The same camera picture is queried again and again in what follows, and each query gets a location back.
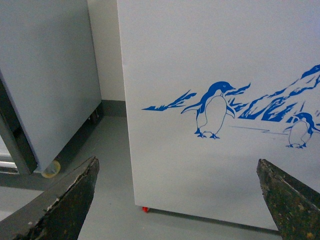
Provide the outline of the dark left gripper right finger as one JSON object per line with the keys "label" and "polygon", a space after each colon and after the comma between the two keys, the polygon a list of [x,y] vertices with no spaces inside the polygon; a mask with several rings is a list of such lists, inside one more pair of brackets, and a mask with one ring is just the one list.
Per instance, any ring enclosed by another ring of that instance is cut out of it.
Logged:
{"label": "dark left gripper right finger", "polygon": [[266,159],[256,169],[263,199],[283,240],[320,238],[320,193]]}

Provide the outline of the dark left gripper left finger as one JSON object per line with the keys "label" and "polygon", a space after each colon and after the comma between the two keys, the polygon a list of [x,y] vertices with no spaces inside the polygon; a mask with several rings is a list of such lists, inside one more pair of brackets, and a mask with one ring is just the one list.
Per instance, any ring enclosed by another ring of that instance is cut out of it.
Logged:
{"label": "dark left gripper left finger", "polygon": [[95,156],[0,222],[2,240],[76,240],[100,170]]}

